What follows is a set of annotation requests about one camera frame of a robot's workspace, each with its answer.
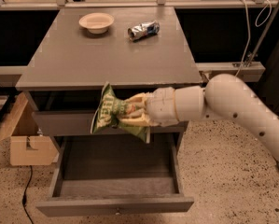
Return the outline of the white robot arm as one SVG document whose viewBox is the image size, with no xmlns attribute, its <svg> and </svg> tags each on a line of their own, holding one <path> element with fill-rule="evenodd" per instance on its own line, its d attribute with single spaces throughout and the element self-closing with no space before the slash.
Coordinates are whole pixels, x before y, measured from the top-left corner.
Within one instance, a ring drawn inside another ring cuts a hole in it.
<svg viewBox="0 0 279 224">
<path fill-rule="evenodd" d="M 251 132 L 279 163 L 279 117 L 238 77 L 220 74 L 207 85 L 159 88 L 128 100 L 141 102 L 143 113 L 121 121 L 134 126 L 170 126 L 182 121 L 228 119 Z"/>
</svg>

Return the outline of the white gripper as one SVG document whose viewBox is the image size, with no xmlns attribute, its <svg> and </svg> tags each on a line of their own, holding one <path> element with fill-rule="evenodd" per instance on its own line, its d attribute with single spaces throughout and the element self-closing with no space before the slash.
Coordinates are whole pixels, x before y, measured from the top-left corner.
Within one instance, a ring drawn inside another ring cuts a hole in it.
<svg viewBox="0 0 279 224">
<path fill-rule="evenodd" d="M 175 89 L 158 88 L 152 93 L 141 92 L 126 99 L 128 104 L 135 105 L 138 108 L 146 109 L 132 112 L 128 115 L 119 116 L 122 123 L 146 127 L 150 125 L 150 120 L 158 126 L 165 127 L 176 125 L 178 123 L 174 108 Z"/>
</svg>

